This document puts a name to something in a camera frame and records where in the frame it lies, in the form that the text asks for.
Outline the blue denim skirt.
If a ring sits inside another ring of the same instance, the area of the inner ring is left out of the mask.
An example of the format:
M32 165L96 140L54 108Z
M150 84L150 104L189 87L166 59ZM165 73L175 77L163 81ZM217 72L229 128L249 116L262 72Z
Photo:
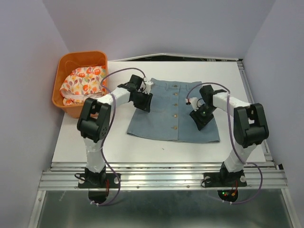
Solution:
M127 129L127 134L151 140L186 143L219 142L215 120L198 130L190 113L192 106L186 104L191 89L194 97L200 98L197 82L164 81L152 78L153 94L150 112L136 109Z

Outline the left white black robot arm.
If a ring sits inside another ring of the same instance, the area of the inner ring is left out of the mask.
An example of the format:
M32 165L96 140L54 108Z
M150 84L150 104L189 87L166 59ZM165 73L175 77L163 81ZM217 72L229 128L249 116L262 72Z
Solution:
M104 188L106 185L106 162L102 152L106 136L115 117L116 108L132 102L134 107L150 112L153 82L132 75L107 95L98 99L85 100L77 129L85 142L85 172L76 174L80 188Z

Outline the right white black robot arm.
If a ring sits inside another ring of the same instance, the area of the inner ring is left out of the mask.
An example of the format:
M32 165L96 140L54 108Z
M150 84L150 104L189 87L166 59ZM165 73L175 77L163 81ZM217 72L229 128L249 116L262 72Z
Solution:
M218 172L205 173L205 188L228 187L234 183L246 186L244 166L253 150L269 137L264 108L260 103L251 104L231 95L225 86L213 89L214 83L197 85L201 98L186 95L185 102L192 106L190 113L198 130L205 128L213 119L214 111L227 113L228 132L232 146L229 156Z

